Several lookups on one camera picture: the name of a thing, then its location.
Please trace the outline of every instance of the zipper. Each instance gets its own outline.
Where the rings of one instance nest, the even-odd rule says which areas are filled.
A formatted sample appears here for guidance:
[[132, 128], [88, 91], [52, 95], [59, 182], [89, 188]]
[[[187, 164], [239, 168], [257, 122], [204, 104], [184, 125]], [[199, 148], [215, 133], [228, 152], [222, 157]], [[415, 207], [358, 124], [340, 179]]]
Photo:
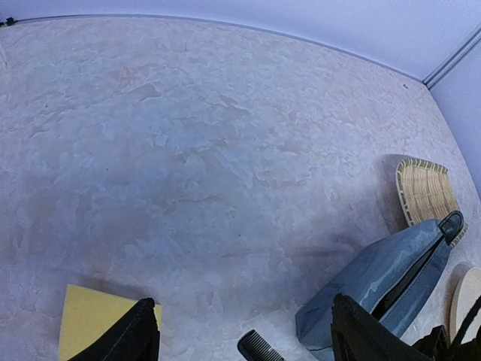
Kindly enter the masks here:
[[440, 238], [407, 270], [402, 279], [391, 288], [384, 297], [377, 303], [371, 312], [376, 320], [381, 320], [384, 314], [400, 299], [404, 291], [409, 287], [411, 281], [414, 280], [426, 264], [431, 260], [436, 249], [444, 241], [444, 235], [441, 233]]

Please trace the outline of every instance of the white wall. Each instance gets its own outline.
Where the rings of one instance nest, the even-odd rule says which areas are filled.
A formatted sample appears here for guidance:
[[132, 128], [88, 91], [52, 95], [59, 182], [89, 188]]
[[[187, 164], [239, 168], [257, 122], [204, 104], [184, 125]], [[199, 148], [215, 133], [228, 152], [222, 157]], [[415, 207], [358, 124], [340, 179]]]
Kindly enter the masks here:
[[477, 45], [431, 93], [446, 118], [481, 194], [481, 46]]
[[481, 19], [480, 0], [2, 0], [2, 17], [146, 14], [218, 20], [318, 41], [419, 80]]

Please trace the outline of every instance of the marble surface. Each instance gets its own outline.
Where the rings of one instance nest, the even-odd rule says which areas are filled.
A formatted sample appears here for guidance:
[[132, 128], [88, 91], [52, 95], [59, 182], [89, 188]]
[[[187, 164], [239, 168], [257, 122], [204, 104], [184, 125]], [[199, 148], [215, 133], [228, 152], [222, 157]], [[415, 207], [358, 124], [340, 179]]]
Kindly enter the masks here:
[[427, 89], [313, 44], [184, 20], [0, 31], [0, 359], [55, 359], [67, 283], [164, 306], [161, 359], [241, 359], [406, 227], [395, 166], [450, 169], [470, 229], [404, 336], [481, 265], [481, 203]]

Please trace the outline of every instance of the wicker basket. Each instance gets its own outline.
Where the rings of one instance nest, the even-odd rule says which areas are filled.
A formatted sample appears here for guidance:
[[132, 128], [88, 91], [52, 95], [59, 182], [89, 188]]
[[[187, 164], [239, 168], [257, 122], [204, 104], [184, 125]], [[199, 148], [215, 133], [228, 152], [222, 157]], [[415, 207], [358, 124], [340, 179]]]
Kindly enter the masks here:
[[[413, 226], [424, 220], [442, 220], [459, 205], [449, 182], [448, 169], [423, 159], [405, 159], [396, 174], [399, 200], [407, 224]], [[456, 246], [467, 231], [467, 224], [453, 241]]]

